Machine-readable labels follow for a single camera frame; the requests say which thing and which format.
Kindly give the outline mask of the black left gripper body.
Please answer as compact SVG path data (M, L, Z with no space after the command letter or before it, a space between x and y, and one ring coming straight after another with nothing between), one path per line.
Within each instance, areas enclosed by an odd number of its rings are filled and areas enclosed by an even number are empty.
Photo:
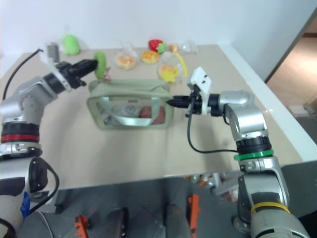
M87 83L81 79L83 76L79 73L82 64L83 61L79 61L75 64L63 61L57 64L58 71L69 83L71 89L77 89L87 85Z

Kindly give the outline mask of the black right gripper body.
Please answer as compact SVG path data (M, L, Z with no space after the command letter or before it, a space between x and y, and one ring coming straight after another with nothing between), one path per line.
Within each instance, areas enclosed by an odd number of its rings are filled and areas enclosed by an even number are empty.
M197 85L193 86L193 89L191 90L191 94L186 97L187 100L187 112L186 117L189 117L190 115L200 115L202 113L202 96L200 95L201 90Z

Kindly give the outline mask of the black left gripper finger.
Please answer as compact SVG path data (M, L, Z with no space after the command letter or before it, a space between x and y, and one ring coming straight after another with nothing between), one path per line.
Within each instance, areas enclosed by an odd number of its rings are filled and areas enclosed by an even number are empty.
M85 77L86 75L94 72L96 67L87 66L87 67L78 67L75 69L75 76L76 77Z
M98 61L95 59L83 59L73 65L75 68L96 68Z

